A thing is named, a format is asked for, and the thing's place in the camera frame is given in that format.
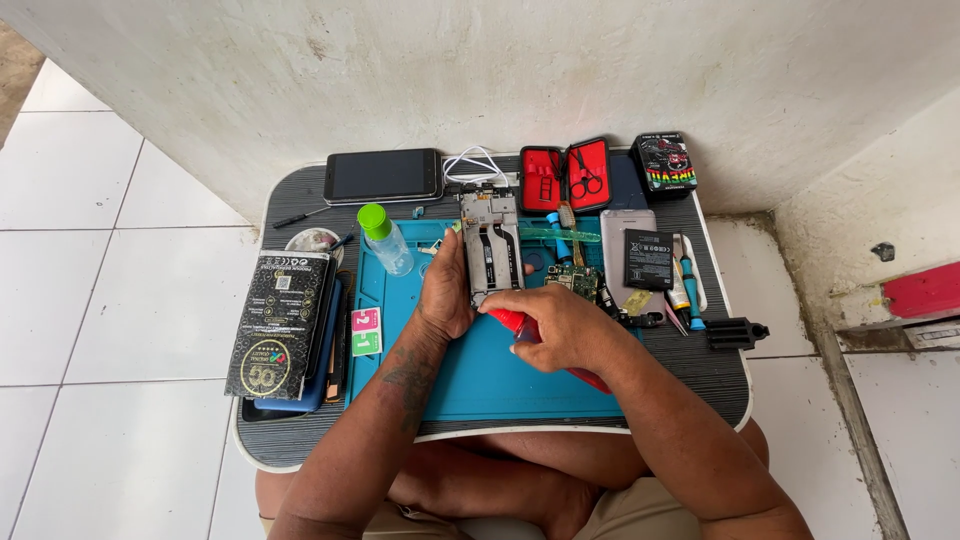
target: gray striped table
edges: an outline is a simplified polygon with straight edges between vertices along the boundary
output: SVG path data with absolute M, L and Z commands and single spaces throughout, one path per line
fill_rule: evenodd
M 625 151 L 612 151 L 612 154 Z M 516 172 L 517 156 L 494 158 L 504 172 Z M 276 185 L 267 204 L 264 218 L 262 249 L 282 250 L 290 238 L 310 227 L 326 227 L 345 232 L 356 219 L 357 207 L 333 208 L 282 229 L 270 223 L 325 206 L 323 165 L 309 165 L 295 171 Z M 458 163 L 453 174 L 482 173 L 470 163 Z M 415 203 L 387 205 L 392 219 L 409 219 Z M 452 197 L 427 203 L 425 219 L 459 217 L 457 202 Z M 695 196 L 679 201 L 651 203 L 661 231 L 683 231 L 693 245 L 700 277 L 707 293 L 705 319 L 728 317 L 727 299 L 723 292 L 716 260 L 709 246 L 703 214 Z M 357 241 L 345 246 L 344 268 L 356 269 Z M 348 306 L 353 306 L 352 292 Z M 690 387 L 716 410 L 731 426 L 739 429 L 750 417 L 753 393 L 747 364 L 739 351 L 713 352 L 702 332 L 682 337 L 672 325 L 643 331 L 643 343 L 664 367 Z M 310 450 L 324 436 L 344 410 L 343 404 L 324 405 L 320 410 L 299 418 L 276 422 L 248 423 L 240 417 L 239 401 L 234 400 L 231 415 L 233 435 L 240 451 L 257 467 L 274 472 L 290 472 L 300 467 Z M 463 422 L 424 422 L 418 441 L 507 430 L 599 430 L 626 431 L 621 417 L 549 418 L 521 420 L 473 420 Z

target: white wall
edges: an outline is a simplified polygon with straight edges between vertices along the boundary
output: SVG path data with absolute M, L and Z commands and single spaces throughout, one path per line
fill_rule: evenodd
M 835 328 L 889 317 L 868 314 L 886 310 L 864 285 L 960 260 L 958 129 L 960 89 L 775 208 L 797 285 Z M 870 252 L 883 241 L 890 262 Z
M 960 3 L 4 0 L 251 220 L 329 153 L 688 134 L 708 212 L 765 210 L 960 84 Z

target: white charging cable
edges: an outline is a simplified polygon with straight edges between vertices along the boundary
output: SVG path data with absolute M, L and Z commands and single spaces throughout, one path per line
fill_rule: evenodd
M 483 155 L 487 157 L 487 159 L 490 161 L 490 164 L 486 164 L 483 161 L 477 161 L 477 160 L 472 160 L 470 158 L 465 158 L 465 155 L 470 150 L 479 150 L 480 152 L 483 152 Z M 461 180 L 459 178 L 453 178 L 452 176 L 450 176 L 450 169 L 452 169 L 453 166 L 459 163 L 460 161 L 466 161 L 467 163 L 480 165 L 481 167 L 484 167 L 492 171 L 493 174 L 488 176 L 483 176 L 480 178 L 471 178 L 470 180 Z M 503 177 L 504 182 L 506 182 L 507 184 L 510 183 L 510 181 L 507 180 L 507 175 L 503 174 L 503 171 L 500 170 L 500 167 L 496 166 L 496 163 L 493 162 L 493 158 L 490 157 L 490 154 L 488 154 L 487 150 L 482 146 L 471 146 L 467 148 L 467 150 L 464 150 L 463 152 L 461 152 L 460 156 L 457 156 L 456 158 L 447 158 L 444 161 L 444 180 L 446 180 L 447 182 L 454 182 L 458 184 L 476 184 L 478 182 L 493 180 L 496 177 Z

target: red tool case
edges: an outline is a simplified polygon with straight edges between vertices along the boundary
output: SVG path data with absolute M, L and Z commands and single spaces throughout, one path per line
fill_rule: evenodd
M 570 145 L 564 152 L 524 146 L 520 149 L 520 207 L 549 213 L 566 199 L 575 212 L 601 209 L 612 199 L 609 174 L 610 150 L 602 136 Z

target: tattoo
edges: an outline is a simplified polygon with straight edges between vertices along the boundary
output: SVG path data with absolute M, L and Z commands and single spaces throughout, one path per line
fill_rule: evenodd
M 417 359 L 413 351 L 407 351 L 402 346 L 392 354 L 400 359 L 400 365 L 386 373 L 381 380 L 403 388 L 403 411 L 406 414 L 403 415 L 400 430 L 416 430 L 430 397 L 436 368 L 429 362 Z

